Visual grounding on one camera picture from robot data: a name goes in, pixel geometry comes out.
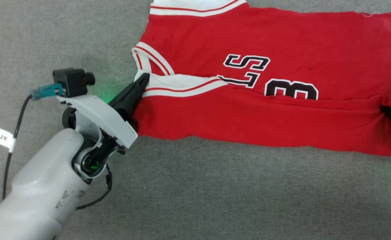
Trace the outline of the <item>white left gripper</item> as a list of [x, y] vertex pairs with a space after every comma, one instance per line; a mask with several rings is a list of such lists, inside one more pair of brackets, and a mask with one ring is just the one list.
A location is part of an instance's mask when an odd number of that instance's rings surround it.
[[82, 177], [97, 177], [114, 152], [124, 152], [136, 141], [139, 126], [133, 114], [149, 80], [150, 74], [143, 73], [108, 104], [94, 95], [58, 96], [68, 106], [62, 116], [64, 127], [74, 129], [93, 144], [75, 157], [73, 167]]

